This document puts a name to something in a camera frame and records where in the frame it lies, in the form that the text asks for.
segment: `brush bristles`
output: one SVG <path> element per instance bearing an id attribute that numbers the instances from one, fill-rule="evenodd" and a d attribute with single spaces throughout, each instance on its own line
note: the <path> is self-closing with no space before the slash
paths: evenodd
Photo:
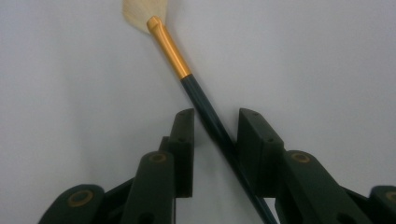
<path id="1" fill-rule="evenodd" d="M 123 0 L 122 14 L 132 26 L 149 34 L 147 21 L 158 16 L 165 22 L 167 4 L 168 0 Z"/>

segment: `white surface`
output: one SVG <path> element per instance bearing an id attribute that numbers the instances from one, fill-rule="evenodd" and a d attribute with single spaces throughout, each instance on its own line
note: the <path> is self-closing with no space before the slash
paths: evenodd
<path id="1" fill-rule="evenodd" d="M 157 150 L 187 95 L 121 1 L 0 4 L 0 223 L 37 223 L 64 190 L 112 189 Z M 339 184 L 396 185 L 394 1 L 169 1 L 167 24 L 236 138 L 239 107 Z M 177 223 L 260 223 L 195 122 L 194 197 Z"/>

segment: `brush ferrule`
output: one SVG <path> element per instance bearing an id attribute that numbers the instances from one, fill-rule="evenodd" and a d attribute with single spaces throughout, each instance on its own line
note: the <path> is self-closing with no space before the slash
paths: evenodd
<path id="1" fill-rule="evenodd" d="M 190 68 L 184 61 L 180 52 L 175 45 L 172 37 L 169 35 L 165 25 L 160 18 L 154 16 L 151 17 L 147 22 L 149 32 L 154 36 L 157 42 L 160 44 L 161 49 L 165 53 L 169 63 L 175 69 L 179 79 L 186 77 L 191 74 Z"/>

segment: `screw hole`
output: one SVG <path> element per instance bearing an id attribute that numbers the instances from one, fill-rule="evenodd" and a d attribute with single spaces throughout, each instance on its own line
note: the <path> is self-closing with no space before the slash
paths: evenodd
<path id="1" fill-rule="evenodd" d="M 163 162 L 163 161 L 166 161 L 166 156 L 161 153 L 157 153 L 157 154 L 150 156 L 149 160 L 153 161 L 153 162 Z"/>
<path id="2" fill-rule="evenodd" d="M 151 213 L 142 213 L 139 216 L 139 224 L 152 224 L 154 222 L 154 215 Z"/>
<path id="3" fill-rule="evenodd" d="M 352 217 L 343 213 L 338 214 L 337 220 L 342 224 L 356 224 L 356 221 Z"/>
<path id="4" fill-rule="evenodd" d="M 308 156 L 300 152 L 293 153 L 291 157 L 297 162 L 307 163 L 311 161 Z"/>
<path id="5" fill-rule="evenodd" d="M 388 191 L 386 193 L 387 199 L 393 203 L 396 203 L 396 191 Z"/>

